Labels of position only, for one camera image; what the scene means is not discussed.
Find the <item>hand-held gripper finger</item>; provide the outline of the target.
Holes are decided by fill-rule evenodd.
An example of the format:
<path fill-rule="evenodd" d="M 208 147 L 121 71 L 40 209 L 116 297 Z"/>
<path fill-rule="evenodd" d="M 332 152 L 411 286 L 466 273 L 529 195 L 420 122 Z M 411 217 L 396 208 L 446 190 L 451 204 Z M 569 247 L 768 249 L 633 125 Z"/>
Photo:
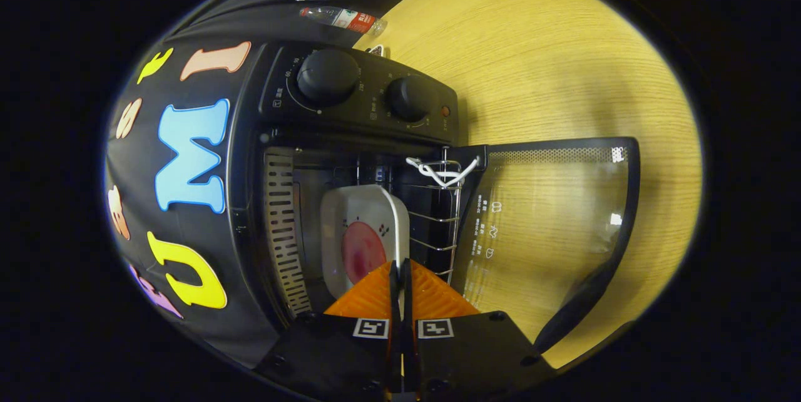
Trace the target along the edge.
<path fill-rule="evenodd" d="M 509 314 L 481 313 L 423 265 L 401 265 L 401 400 L 521 401 L 556 376 Z"/>
<path fill-rule="evenodd" d="M 384 401 L 393 327 L 401 315 L 397 263 L 385 263 L 344 297 L 377 296 L 384 317 L 302 313 L 260 363 L 260 375 L 312 401 Z"/>

